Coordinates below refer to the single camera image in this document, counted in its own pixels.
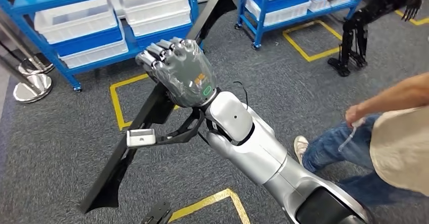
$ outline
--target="shelving unit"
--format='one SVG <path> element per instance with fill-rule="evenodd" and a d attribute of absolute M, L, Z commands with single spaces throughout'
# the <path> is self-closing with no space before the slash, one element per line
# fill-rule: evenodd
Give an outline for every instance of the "shelving unit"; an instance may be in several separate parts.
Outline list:
<path fill-rule="evenodd" d="M 255 15 L 253 15 L 246 7 L 246 1 L 247 0 L 239 0 L 239 5 L 238 5 L 238 20 L 237 20 L 237 24 L 235 25 L 236 29 L 240 29 L 243 26 L 243 23 L 246 25 L 246 27 L 250 30 L 250 32 L 252 34 L 247 33 L 247 31 L 245 30 L 245 32 L 249 35 L 249 37 L 251 39 L 253 39 L 252 42 L 252 47 L 256 50 L 259 47 L 261 47 L 261 40 L 262 40 L 262 36 L 265 32 L 270 31 L 270 30 L 274 30 L 274 29 L 279 29 L 281 27 L 285 27 L 285 26 L 289 26 L 295 23 L 299 23 L 299 22 L 303 22 L 309 19 L 313 19 L 316 17 L 320 17 L 323 15 L 328 15 L 330 13 L 339 11 L 341 9 L 350 9 L 349 13 L 346 16 L 346 19 L 350 18 L 353 13 L 356 10 L 357 5 L 362 1 L 362 0 L 351 0 L 347 3 L 344 4 L 340 4 L 338 6 L 334 6 L 331 7 L 329 9 L 323 9 L 320 11 L 316 11 L 316 12 L 311 12 L 310 10 L 307 11 L 307 14 L 301 17 L 297 17 L 297 18 L 293 18 L 284 22 L 279 22 L 273 25 L 269 25 L 269 26 L 264 26 L 264 21 L 265 21 L 265 15 L 267 13 L 267 10 L 270 10 L 270 12 L 272 12 L 272 8 L 267 8 L 268 5 L 268 1 L 269 0 L 262 0 L 262 6 L 260 7 L 261 9 L 261 14 L 259 17 L 259 20 L 256 19 Z M 245 14 L 249 14 L 250 17 L 252 18 L 252 20 L 256 23 L 256 27 L 254 27 L 251 23 L 251 21 L 246 17 Z"/>
<path fill-rule="evenodd" d="M 52 46 L 48 44 L 46 39 L 40 36 L 24 19 L 24 15 L 34 17 L 34 13 L 50 8 L 65 6 L 78 2 L 88 0 L 15 0 L 13 4 L 10 4 L 7 0 L 0 0 L 0 8 L 10 16 L 12 21 L 21 29 L 21 31 L 38 47 L 41 53 L 51 61 L 57 70 L 67 79 L 75 91 L 82 89 L 80 83 L 74 78 L 74 75 L 96 69 L 99 67 L 114 64 L 123 60 L 133 58 L 141 49 L 139 49 L 137 41 L 134 38 L 131 28 L 124 24 L 125 40 L 128 45 L 128 52 L 122 55 L 118 55 L 105 60 L 93 62 L 90 64 L 78 66 L 69 69 L 57 56 L 57 53 L 53 50 Z M 194 22 L 198 17 L 198 3 L 197 0 L 189 0 L 191 7 L 191 21 Z M 177 28 L 177 31 L 183 31 L 183 28 Z M 168 31 L 160 31 L 153 34 L 148 34 L 143 37 L 139 37 L 139 41 L 144 40 L 145 37 L 155 38 L 157 37 L 169 37 L 177 36 L 175 29 L 169 29 Z"/>

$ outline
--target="robot finger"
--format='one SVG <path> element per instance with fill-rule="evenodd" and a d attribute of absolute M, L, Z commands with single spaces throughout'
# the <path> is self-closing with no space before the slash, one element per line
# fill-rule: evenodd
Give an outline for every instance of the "robot finger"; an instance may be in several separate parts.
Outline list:
<path fill-rule="evenodd" d="M 407 9 L 405 9 L 404 15 L 402 16 L 402 20 L 404 20 L 405 22 L 408 21 L 408 17 L 410 15 L 410 11 L 411 11 L 410 7 L 407 7 Z"/>
<path fill-rule="evenodd" d="M 165 50 L 171 50 L 174 43 L 167 41 L 167 40 L 164 40 L 164 39 L 161 39 L 158 43 L 156 43 L 156 45 L 164 48 Z"/>
<path fill-rule="evenodd" d="M 172 42 L 172 43 L 182 43 L 183 39 L 182 38 L 173 37 L 172 39 L 170 39 L 170 42 Z"/>
<path fill-rule="evenodd" d="M 408 7 L 405 9 L 404 15 L 402 15 L 401 20 L 405 20 L 405 16 L 407 16 Z"/>
<path fill-rule="evenodd" d="M 417 14 L 418 14 L 419 11 L 420 11 L 420 8 L 414 9 L 414 13 L 413 13 L 412 19 L 414 19 L 417 16 Z"/>
<path fill-rule="evenodd" d="M 164 51 L 165 51 L 164 48 L 159 47 L 156 44 L 152 43 L 151 45 L 146 47 L 146 50 L 156 59 L 160 61 L 164 59 Z"/>
<path fill-rule="evenodd" d="M 152 64 L 156 61 L 155 57 L 153 57 L 151 54 L 149 54 L 149 52 L 147 51 L 143 51 L 140 52 L 137 56 L 136 56 L 136 62 L 138 65 L 140 66 L 148 66 L 151 67 Z"/>

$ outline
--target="human hand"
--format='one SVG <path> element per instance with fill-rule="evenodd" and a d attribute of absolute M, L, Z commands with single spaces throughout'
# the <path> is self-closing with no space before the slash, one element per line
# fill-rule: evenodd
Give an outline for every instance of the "human hand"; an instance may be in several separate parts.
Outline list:
<path fill-rule="evenodd" d="M 347 126 L 352 128 L 352 124 L 359 119 L 363 118 L 365 113 L 360 110 L 359 105 L 353 105 L 346 111 L 346 123 Z"/>

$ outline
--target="yellow square marking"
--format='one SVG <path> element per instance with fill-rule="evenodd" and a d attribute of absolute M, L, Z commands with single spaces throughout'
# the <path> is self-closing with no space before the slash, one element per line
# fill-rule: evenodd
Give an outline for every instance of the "yellow square marking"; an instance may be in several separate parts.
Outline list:
<path fill-rule="evenodd" d="M 297 31 L 299 29 L 302 28 L 306 28 L 309 26 L 312 26 L 314 24 L 320 24 L 322 25 L 324 28 L 326 28 L 329 32 L 331 32 L 335 37 L 337 37 L 339 40 L 342 40 L 342 36 L 339 35 L 335 30 L 333 30 L 331 27 L 329 27 L 326 23 L 322 22 L 321 20 L 315 20 L 306 24 L 302 24 L 299 25 L 297 27 L 294 28 L 290 28 L 290 29 L 286 29 L 283 31 L 283 36 L 285 37 L 285 39 L 287 41 L 289 41 L 289 43 L 304 57 L 304 59 L 306 59 L 308 62 L 312 62 L 314 60 L 326 57 L 326 56 L 330 56 L 332 54 L 338 53 L 339 52 L 339 48 L 334 48 L 334 49 L 330 49 L 318 54 L 315 54 L 313 56 L 309 56 L 307 55 L 307 53 L 295 42 L 293 41 L 293 39 L 288 35 L 288 33 L 293 32 L 293 31 Z"/>
<path fill-rule="evenodd" d="M 404 13 L 401 12 L 401 11 L 399 11 L 399 10 L 396 10 L 395 13 L 398 14 L 399 16 L 401 16 L 401 17 L 404 16 Z M 410 19 L 410 22 L 412 24 L 416 25 L 416 26 L 419 26 L 419 25 L 422 25 L 422 24 L 425 24 L 425 23 L 429 23 L 429 17 L 423 18 L 423 19 L 420 19 L 420 20 Z"/>
<path fill-rule="evenodd" d="M 133 77 L 133 78 L 130 78 L 130 79 L 127 79 L 124 81 L 120 81 L 120 82 L 117 82 L 117 83 L 110 85 L 110 97 L 112 98 L 113 108 L 115 110 L 116 120 L 118 122 L 119 130 L 122 130 L 125 127 L 130 126 L 132 121 L 129 121 L 129 122 L 124 121 L 121 106 L 119 103 L 119 97 L 118 97 L 118 93 L 116 92 L 116 89 L 120 86 L 124 86 L 124 85 L 130 84 L 130 83 L 133 83 L 133 82 L 136 82 L 139 80 L 143 80 L 146 78 L 148 78 L 148 75 L 145 73 L 143 75 L 136 76 L 136 77 Z"/>
<path fill-rule="evenodd" d="M 223 199 L 226 199 L 228 197 L 231 197 L 232 202 L 234 203 L 235 209 L 237 209 L 238 216 L 240 217 L 241 222 L 243 224 L 250 224 L 249 217 L 247 216 L 247 213 L 244 210 L 244 207 L 240 201 L 240 198 L 238 198 L 238 195 L 234 191 L 232 191 L 231 189 L 222 190 L 219 193 L 216 193 L 212 196 L 204 198 L 195 204 L 189 205 L 185 208 L 182 208 L 180 210 L 175 211 L 173 213 L 173 215 L 171 216 L 171 219 L 168 223 L 170 223 L 174 220 L 177 220 L 179 218 L 182 218 L 186 215 L 192 214 L 199 209 L 202 209 L 206 206 L 212 205 L 212 204 L 219 202 Z"/>

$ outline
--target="green indicator light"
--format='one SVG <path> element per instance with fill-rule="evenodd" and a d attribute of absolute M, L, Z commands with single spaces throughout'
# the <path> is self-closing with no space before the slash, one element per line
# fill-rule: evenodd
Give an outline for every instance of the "green indicator light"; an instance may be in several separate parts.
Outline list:
<path fill-rule="evenodd" d="M 202 92 L 202 94 L 204 94 L 204 96 L 207 96 L 210 92 L 211 92 L 211 86 L 210 85 L 208 85 L 205 89 L 204 89 L 204 91 Z"/>

